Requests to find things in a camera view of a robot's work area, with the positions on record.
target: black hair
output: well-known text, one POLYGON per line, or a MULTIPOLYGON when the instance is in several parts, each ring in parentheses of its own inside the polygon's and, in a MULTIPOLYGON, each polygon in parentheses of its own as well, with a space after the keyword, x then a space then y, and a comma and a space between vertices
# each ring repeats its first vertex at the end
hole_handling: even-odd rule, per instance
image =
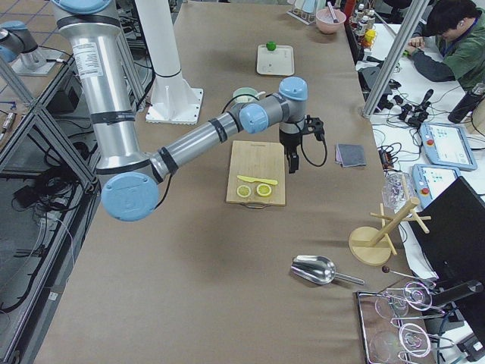
POLYGON ((432 35, 456 29, 458 22, 466 17, 479 17, 481 11, 472 0, 439 0, 427 18, 427 30, 432 35))

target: blue joint cap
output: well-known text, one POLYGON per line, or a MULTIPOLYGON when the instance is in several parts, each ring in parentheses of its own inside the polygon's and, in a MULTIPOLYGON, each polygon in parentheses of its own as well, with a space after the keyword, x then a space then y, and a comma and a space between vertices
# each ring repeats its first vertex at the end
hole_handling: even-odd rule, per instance
POLYGON ((158 202, 156 182, 139 172, 125 172, 103 187, 101 202, 109 215, 121 221, 137 221, 150 215, 158 202))
POLYGON ((10 20, 5 21, 4 23, 0 24, 1 28, 5 28, 6 30, 26 30, 27 25, 22 23, 20 20, 10 20))
POLYGON ((0 57, 2 57, 5 62, 10 63, 15 60, 15 58, 17 58, 17 55, 13 53, 10 49, 2 47, 0 45, 0 57))
POLYGON ((308 86, 300 77, 287 77, 280 83, 280 94, 288 99, 306 101, 308 99, 308 86))
POLYGON ((248 104, 239 112, 239 119, 245 131, 250 134, 259 133, 268 128, 269 117, 262 106, 248 104))
POLYGON ((88 15, 104 10, 111 0, 51 0, 51 2, 68 13, 88 15))

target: black sleeve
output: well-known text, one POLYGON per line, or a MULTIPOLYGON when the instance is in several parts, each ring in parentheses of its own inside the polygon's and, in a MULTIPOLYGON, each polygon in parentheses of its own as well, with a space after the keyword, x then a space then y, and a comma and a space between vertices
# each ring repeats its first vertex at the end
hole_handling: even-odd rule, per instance
POLYGON ((424 52, 416 51, 411 58, 415 63, 416 70, 428 80, 433 82, 455 80, 455 75, 450 67, 442 62, 434 61, 431 57, 425 55, 424 52))
POLYGON ((412 34, 412 38, 416 36, 432 36, 430 32, 427 31, 426 24, 420 21, 416 26, 415 32, 412 34))

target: black computer monitor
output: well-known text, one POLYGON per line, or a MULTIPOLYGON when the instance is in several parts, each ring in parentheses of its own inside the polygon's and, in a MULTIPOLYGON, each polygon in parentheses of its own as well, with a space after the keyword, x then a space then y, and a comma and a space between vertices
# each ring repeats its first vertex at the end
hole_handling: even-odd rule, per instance
MULTIPOLYGON (((485 202, 458 177, 419 215, 431 216, 425 234, 412 230, 445 289, 469 280, 485 285, 485 202)), ((455 301, 477 339, 485 344, 485 291, 455 301)))

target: blue screen device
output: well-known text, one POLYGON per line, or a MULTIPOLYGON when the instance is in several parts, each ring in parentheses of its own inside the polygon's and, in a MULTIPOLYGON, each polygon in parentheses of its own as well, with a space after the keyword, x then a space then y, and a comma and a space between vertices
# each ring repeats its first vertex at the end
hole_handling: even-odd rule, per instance
POLYGON ((461 174, 457 167, 414 165, 411 175, 421 207, 424 209, 461 174))
POLYGON ((477 169, 477 162, 461 127, 423 123, 419 134, 426 156, 432 164, 457 167, 463 171, 477 169))

